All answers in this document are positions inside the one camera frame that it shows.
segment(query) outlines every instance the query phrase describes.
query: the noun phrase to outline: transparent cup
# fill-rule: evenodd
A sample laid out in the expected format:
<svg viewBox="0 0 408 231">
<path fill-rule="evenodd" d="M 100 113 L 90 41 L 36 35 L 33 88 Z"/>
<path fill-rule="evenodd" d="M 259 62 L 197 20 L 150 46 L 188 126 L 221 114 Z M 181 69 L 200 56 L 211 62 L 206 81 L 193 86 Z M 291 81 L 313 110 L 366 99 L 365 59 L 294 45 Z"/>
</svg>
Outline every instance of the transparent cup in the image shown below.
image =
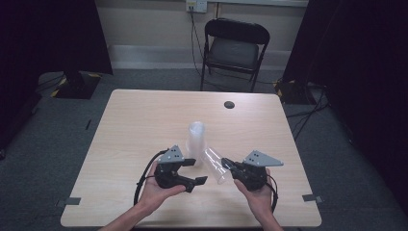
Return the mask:
<svg viewBox="0 0 408 231">
<path fill-rule="evenodd" d="M 190 124 L 186 148 L 188 157 L 195 159 L 195 166 L 201 166 L 202 158 L 200 156 L 206 149 L 205 125 L 203 122 L 196 121 Z"/>
<path fill-rule="evenodd" d="M 222 156 L 212 147 L 207 147 L 203 151 L 201 159 L 206 168 L 213 174 L 219 185 L 231 178 L 231 172 L 222 167 Z"/>
</svg>

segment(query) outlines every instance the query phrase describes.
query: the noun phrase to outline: chair backrest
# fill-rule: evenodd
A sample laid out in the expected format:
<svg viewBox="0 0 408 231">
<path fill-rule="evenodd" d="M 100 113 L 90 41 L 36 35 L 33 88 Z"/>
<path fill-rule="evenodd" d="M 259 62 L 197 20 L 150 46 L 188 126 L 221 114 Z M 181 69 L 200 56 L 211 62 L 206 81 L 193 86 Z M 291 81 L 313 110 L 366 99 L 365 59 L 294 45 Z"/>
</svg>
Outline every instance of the chair backrest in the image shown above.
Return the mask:
<svg viewBox="0 0 408 231">
<path fill-rule="evenodd" d="M 207 22 L 205 36 L 239 40 L 268 45 L 270 35 L 267 29 L 256 23 L 241 22 L 227 18 L 216 18 Z"/>
</svg>

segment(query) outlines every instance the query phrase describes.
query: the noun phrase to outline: gray carpet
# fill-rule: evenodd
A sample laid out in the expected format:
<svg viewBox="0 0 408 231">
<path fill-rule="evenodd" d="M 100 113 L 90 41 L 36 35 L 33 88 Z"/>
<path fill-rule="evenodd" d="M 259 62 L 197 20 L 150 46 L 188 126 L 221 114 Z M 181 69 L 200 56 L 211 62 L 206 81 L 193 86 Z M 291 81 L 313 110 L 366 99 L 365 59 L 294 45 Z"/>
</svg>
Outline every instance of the gray carpet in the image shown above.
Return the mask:
<svg viewBox="0 0 408 231">
<path fill-rule="evenodd" d="M 44 74 L 39 81 L 44 83 L 60 74 Z M 261 71 L 255 92 L 274 93 L 271 83 L 282 74 Z M 216 73 L 208 76 L 208 81 L 211 84 L 204 90 L 247 91 L 250 87 L 246 80 Z M 43 97 L 35 114 L 14 137 L 6 159 L 0 162 L 0 230 L 69 230 L 60 225 L 64 209 L 56 203 L 69 197 L 113 90 L 199 90 L 194 69 L 115 70 L 114 76 L 102 77 L 90 100 L 50 97 L 55 82 L 38 87 Z M 313 94 L 319 98 L 319 90 Z M 287 115 L 313 108 L 284 105 Z M 291 127 L 294 129 L 302 118 L 289 118 Z M 407 217 L 392 193 L 366 158 L 350 145 L 344 126 L 330 108 L 310 117 L 296 145 L 313 192 L 324 199 L 319 204 L 322 225 L 302 230 L 408 230 Z"/>
</svg>

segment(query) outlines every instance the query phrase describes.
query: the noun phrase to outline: black circular object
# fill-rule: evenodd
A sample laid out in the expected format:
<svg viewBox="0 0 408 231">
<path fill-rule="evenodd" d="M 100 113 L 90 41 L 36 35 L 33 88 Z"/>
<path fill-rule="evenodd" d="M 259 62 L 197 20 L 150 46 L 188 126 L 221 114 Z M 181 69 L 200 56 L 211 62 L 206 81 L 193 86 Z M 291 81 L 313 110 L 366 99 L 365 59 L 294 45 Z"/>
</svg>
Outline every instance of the black circular object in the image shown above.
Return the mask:
<svg viewBox="0 0 408 231">
<path fill-rule="evenodd" d="M 226 101 L 224 103 L 224 107 L 227 108 L 227 109 L 233 109 L 235 107 L 235 104 L 234 104 L 234 102 Z"/>
</svg>

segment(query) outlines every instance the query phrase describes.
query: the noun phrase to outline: gray gripper mount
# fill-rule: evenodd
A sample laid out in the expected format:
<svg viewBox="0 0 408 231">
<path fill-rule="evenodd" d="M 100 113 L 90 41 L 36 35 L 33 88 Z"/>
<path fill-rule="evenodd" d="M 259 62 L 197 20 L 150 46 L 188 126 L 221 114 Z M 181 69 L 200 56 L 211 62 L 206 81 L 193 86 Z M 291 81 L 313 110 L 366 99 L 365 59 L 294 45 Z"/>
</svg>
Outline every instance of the gray gripper mount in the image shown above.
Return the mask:
<svg viewBox="0 0 408 231">
<path fill-rule="evenodd" d="M 255 167 L 276 167 L 283 165 L 282 161 L 257 150 L 253 150 L 245 159 L 243 159 L 243 162 Z"/>
<path fill-rule="evenodd" d="M 160 157 L 158 160 L 159 164 L 165 163 L 179 163 L 184 162 L 184 156 L 181 153 L 180 148 L 178 145 L 172 146 L 163 156 Z"/>
</svg>

